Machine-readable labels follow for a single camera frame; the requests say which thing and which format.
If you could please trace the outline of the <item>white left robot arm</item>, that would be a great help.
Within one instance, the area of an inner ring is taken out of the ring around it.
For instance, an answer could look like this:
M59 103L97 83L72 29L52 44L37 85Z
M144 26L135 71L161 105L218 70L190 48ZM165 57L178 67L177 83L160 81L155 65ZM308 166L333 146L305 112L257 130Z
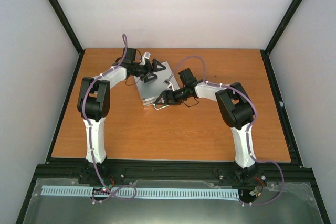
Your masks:
M124 47L122 57L105 72L95 77L84 77L81 81L77 109L86 127L86 160L92 164L102 164L106 158L104 147L104 123L110 110L110 90L130 76L144 83L158 78L157 73L166 66L156 59L150 60L150 53L142 55L136 62L137 49Z

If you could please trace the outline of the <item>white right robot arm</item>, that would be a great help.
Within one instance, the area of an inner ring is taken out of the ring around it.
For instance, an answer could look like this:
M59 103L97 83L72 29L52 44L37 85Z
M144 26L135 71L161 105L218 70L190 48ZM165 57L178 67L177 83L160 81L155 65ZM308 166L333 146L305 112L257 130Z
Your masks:
M234 176L240 184L246 184L257 172L253 149L252 126L258 116L256 108L239 82L231 85L198 81L189 68L178 73L182 87L162 91L154 102L156 109L181 105L189 98L208 99L218 104L224 123L230 127L235 145Z

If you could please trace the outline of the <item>aluminium poker case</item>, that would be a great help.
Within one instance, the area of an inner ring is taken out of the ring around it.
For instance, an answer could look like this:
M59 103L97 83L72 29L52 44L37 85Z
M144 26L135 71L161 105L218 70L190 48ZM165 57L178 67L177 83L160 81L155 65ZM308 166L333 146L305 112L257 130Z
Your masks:
M180 88L175 77L172 77L170 79L169 84L165 83L165 81L172 74L172 70L167 61L163 62L162 64L166 67L166 69L155 73L158 76L155 80L144 83L140 80L139 77L133 77L136 82L136 87L140 96L140 100L144 107L152 106L155 100L164 90L177 90Z

